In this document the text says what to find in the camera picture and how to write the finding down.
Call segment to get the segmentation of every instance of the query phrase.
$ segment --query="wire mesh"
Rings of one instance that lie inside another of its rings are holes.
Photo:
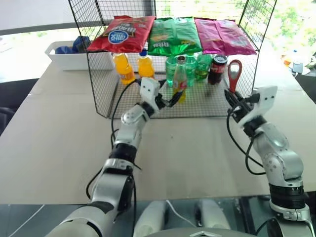
[[[277,0],[68,0],[81,36],[90,40],[99,36],[116,15],[142,17],[156,15],[161,17],[207,17],[213,19],[233,19],[249,37],[253,47],[259,53],[274,6]],[[138,54],[128,54],[135,72],[138,72]],[[97,113],[108,118],[124,86],[114,70],[100,70],[108,64],[98,53],[87,53],[91,85]],[[243,71],[237,84],[237,90],[243,95],[251,94],[258,55],[230,56],[229,62],[239,59]],[[165,78],[166,57],[153,56],[156,79]],[[228,76],[223,75],[218,85],[195,83],[188,88],[184,103],[172,109],[164,109],[156,118],[211,117],[225,116],[228,104],[224,89],[228,87]],[[171,98],[172,88],[165,86],[160,90],[165,98]],[[139,86],[131,86],[124,94],[115,118],[140,102]]]

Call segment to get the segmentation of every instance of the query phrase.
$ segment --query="pink chip bag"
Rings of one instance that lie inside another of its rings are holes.
[[[195,18],[203,54],[256,54],[244,32],[234,20]]]

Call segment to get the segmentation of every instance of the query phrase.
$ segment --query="white plastic container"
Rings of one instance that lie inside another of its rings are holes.
[[[58,41],[52,43],[45,53],[50,59],[64,71],[67,70],[88,70],[87,55],[85,53],[55,54],[55,49],[60,46],[73,46],[73,41]],[[114,62],[110,52],[91,53],[89,56],[90,68],[93,70],[112,70]]]

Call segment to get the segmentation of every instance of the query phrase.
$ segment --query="table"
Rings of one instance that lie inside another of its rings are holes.
[[[305,190],[314,191],[316,106],[281,63],[263,55],[255,86],[271,83],[279,88],[265,118],[301,156]],[[52,63],[0,137],[0,203],[88,202],[85,186],[111,151],[110,133],[110,120],[95,112],[88,72],[64,72]],[[232,133],[248,146],[234,122]],[[266,177],[247,172],[223,118],[151,120],[136,163],[139,200],[269,193]]]

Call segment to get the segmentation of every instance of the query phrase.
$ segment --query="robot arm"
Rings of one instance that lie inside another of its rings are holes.
[[[249,98],[230,91],[225,91],[225,96],[232,107],[229,113],[251,138],[261,157],[270,186],[270,207],[279,225],[284,227],[287,221],[305,222],[315,237],[310,210],[304,201],[303,162],[290,149],[287,138],[263,118],[272,107],[276,93],[277,87],[273,86],[260,88]]]
[[[115,145],[93,187],[91,203],[71,213],[46,237],[108,237],[118,214],[131,206],[134,188],[133,168],[141,132],[150,117],[164,107],[172,107],[182,93],[170,101],[162,99],[162,83],[142,78],[136,104],[121,117],[121,127]]]

